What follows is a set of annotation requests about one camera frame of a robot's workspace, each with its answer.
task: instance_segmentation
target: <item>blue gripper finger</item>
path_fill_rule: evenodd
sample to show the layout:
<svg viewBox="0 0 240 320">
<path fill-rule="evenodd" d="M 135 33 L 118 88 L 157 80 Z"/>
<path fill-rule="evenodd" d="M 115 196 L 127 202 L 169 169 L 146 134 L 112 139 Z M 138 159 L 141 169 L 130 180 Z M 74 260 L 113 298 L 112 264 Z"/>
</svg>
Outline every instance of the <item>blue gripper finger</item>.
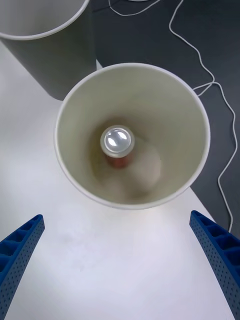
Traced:
<svg viewBox="0 0 240 320">
<path fill-rule="evenodd" d="M 38 214 L 0 242 L 0 320 L 8 312 L 44 229 L 44 217 Z"/>
</svg>

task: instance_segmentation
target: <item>white paper cup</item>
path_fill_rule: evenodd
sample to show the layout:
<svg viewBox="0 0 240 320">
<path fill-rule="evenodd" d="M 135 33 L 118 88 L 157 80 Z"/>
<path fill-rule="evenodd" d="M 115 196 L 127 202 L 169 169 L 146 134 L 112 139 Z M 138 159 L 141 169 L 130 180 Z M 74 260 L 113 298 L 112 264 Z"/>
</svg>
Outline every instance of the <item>white paper cup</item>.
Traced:
<svg viewBox="0 0 240 320">
<path fill-rule="evenodd" d="M 90 0 L 0 0 L 0 40 L 53 98 L 96 70 Z"/>
<path fill-rule="evenodd" d="M 135 135 L 127 168 L 111 168 L 101 153 L 101 134 L 111 125 Z M 123 63 L 90 74 L 70 91 L 54 144 L 62 170 L 83 194 L 114 208 L 145 209 L 195 181 L 207 160 L 210 126 L 202 102 L 176 75 Z"/>
</svg>

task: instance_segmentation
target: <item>dark gray floor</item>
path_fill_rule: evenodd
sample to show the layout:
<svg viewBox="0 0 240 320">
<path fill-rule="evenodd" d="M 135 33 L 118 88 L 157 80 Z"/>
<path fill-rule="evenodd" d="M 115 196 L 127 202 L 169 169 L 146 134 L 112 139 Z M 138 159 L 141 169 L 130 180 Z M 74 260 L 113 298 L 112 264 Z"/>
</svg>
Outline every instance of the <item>dark gray floor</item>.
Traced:
<svg viewBox="0 0 240 320">
<path fill-rule="evenodd" d="M 114 8 L 135 13 L 151 2 L 120 0 Z M 191 87 L 211 80 L 201 68 L 196 52 L 170 33 L 168 25 L 179 0 L 162 0 L 136 16 L 121 17 L 109 8 L 93 14 L 97 58 L 102 66 L 142 62 L 165 68 Z M 92 0 L 93 9 L 108 0 Z M 236 134 L 240 137 L 240 1 L 184 0 L 172 28 L 196 46 L 203 63 L 223 86 L 236 112 Z M 209 89 L 201 100 L 211 127 L 207 163 L 192 189 L 218 224 L 227 228 L 229 215 L 217 186 L 217 178 L 234 151 L 233 116 L 220 90 Z M 221 183 L 234 217 L 232 233 L 240 237 L 240 151 Z"/>
</svg>

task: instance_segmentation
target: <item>cup rim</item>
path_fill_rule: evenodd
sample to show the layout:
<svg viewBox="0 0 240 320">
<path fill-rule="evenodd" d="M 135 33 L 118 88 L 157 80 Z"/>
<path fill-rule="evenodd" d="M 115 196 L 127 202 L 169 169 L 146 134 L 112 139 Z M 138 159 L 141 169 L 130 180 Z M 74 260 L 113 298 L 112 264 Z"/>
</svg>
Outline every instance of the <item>cup rim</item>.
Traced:
<svg viewBox="0 0 240 320">
<path fill-rule="evenodd" d="M 36 39 L 41 39 L 45 38 L 48 36 L 51 36 L 53 34 L 56 34 L 57 32 L 65 29 L 68 27 L 70 24 L 72 24 L 77 18 L 84 12 L 86 7 L 88 6 L 90 0 L 84 0 L 84 3 L 82 4 L 81 8 L 65 23 L 57 26 L 54 29 L 51 29 L 49 31 L 43 32 L 43 33 L 38 33 L 38 34 L 32 34 L 32 35 L 13 35 L 13 34 L 7 34 L 0 32 L 0 38 L 8 39 L 8 40 L 20 40 L 20 41 L 27 41 L 27 40 L 36 40 Z"/>
<path fill-rule="evenodd" d="M 69 171 L 66 168 L 65 163 L 62 159 L 62 156 L 61 156 L 61 153 L 59 150 L 59 143 L 58 143 L 59 124 L 60 124 L 60 120 L 61 120 L 63 111 L 66 108 L 66 106 L 68 105 L 70 98 L 78 90 L 78 88 L 81 85 L 83 85 L 85 82 L 90 80 L 91 78 L 95 77 L 96 75 L 100 75 L 100 74 L 105 73 L 105 72 L 112 70 L 112 69 L 118 69 L 118 68 L 123 68 L 123 67 L 124 68 L 132 68 L 132 67 L 139 68 L 139 67 L 141 67 L 141 68 L 146 68 L 146 69 L 158 70 L 166 75 L 169 75 L 170 77 L 175 78 L 177 81 L 179 81 L 187 89 L 187 91 L 192 95 L 192 97 L 196 101 L 196 103 L 201 111 L 201 114 L 203 116 L 203 122 L 204 122 L 204 126 L 205 126 L 205 146 L 204 146 L 204 150 L 202 153 L 200 163 L 199 163 L 198 167 L 196 168 L 194 174 L 188 179 L 187 182 L 185 182 L 185 184 L 181 188 L 179 188 L 177 191 L 170 194 L 169 196 L 164 197 L 160 200 L 147 202 L 147 203 L 141 203 L 141 204 L 122 204 L 122 203 L 112 202 L 112 201 L 108 201 L 103 198 L 100 198 L 100 197 L 92 194 L 91 192 L 89 192 L 87 189 L 85 189 L 83 186 L 81 186 L 77 182 L 77 180 L 75 180 L 75 178 L 69 173 Z M 84 194 L 85 196 L 87 196 L 91 200 L 94 200 L 95 202 L 98 202 L 98 203 L 105 205 L 107 207 L 111 207 L 111 208 L 115 208 L 115 209 L 124 209 L 124 210 L 143 210 L 143 209 L 157 207 L 157 206 L 163 205 L 163 204 L 173 200 L 174 198 L 178 197 L 179 195 L 181 195 L 187 188 L 189 188 L 194 183 L 194 181 L 197 179 L 197 177 L 201 173 L 201 171 L 207 161 L 207 158 L 208 158 L 209 149 L 210 149 L 210 141 L 211 141 L 211 132 L 210 132 L 210 123 L 209 123 L 209 119 L 207 116 L 207 112 L 206 112 L 204 105 L 202 104 L 200 98 L 193 91 L 193 89 L 186 82 L 184 82 L 181 78 L 179 78 L 174 73 L 171 73 L 170 71 L 167 71 L 167 70 L 165 70 L 161 67 L 155 66 L 155 65 L 145 64 L 145 63 L 137 63 L 137 62 L 113 64 L 113 65 L 104 67 L 100 70 L 97 70 L 97 71 L 89 74 L 84 79 L 82 79 L 80 82 L 78 82 L 71 89 L 71 91 L 67 94 L 67 96 L 63 100 L 62 105 L 61 105 L 59 112 L 58 112 L 58 115 L 57 115 L 55 129 L 54 129 L 54 149 L 55 149 L 57 161 L 58 161 L 61 169 L 63 170 L 64 174 L 68 178 L 68 180 L 75 186 L 76 189 L 78 189 L 82 194 Z"/>
</svg>

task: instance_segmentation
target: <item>gray cup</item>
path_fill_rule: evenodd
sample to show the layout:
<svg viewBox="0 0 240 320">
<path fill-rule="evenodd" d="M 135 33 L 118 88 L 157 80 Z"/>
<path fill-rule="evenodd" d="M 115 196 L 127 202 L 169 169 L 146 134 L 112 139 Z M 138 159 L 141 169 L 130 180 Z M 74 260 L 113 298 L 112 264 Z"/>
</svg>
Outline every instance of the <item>gray cup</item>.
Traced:
<svg viewBox="0 0 240 320">
<path fill-rule="evenodd" d="M 0 0 L 1 41 L 58 100 L 96 70 L 89 2 Z"/>
</svg>

